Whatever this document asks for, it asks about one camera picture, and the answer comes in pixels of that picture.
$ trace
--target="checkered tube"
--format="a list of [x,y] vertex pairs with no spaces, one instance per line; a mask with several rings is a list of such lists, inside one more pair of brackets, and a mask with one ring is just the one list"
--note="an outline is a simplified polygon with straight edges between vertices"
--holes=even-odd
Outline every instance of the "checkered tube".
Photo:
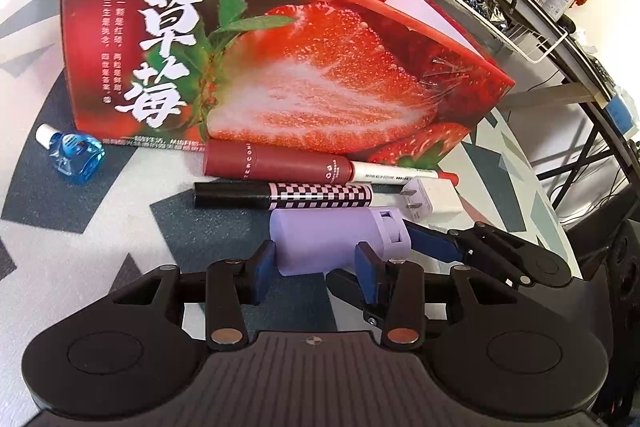
[[369,185],[310,185],[270,183],[271,206],[274,208],[335,208],[369,206]]

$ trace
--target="red cardboard box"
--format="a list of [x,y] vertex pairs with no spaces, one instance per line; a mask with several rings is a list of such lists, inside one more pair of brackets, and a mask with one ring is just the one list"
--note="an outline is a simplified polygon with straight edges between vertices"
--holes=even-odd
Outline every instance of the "red cardboard box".
[[62,0],[79,129],[427,168],[513,81],[427,0]]

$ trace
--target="red pen cap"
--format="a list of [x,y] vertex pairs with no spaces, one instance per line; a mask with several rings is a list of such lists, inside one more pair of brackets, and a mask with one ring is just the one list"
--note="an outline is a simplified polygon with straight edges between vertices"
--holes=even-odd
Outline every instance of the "red pen cap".
[[454,187],[457,187],[458,183],[460,183],[460,178],[455,172],[438,172],[438,178],[451,181]]

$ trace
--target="purple cylinder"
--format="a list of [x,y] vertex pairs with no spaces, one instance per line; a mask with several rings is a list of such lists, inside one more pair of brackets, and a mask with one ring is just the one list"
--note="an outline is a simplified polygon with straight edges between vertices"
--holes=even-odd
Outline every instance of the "purple cylinder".
[[366,241],[380,259],[406,259],[411,240],[394,206],[277,208],[269,223],[282,275],[328,272],[353,266],[356,245]]

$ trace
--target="blue bottle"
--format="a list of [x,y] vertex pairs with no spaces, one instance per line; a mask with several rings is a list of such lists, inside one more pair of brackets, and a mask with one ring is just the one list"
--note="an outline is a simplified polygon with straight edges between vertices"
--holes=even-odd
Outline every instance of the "blue bottle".
[[36,130],[36,140],[49,150],[51,166],[77,185],[86,183],[104,160],[102,144],[82,132],[65,134],[44,124]]

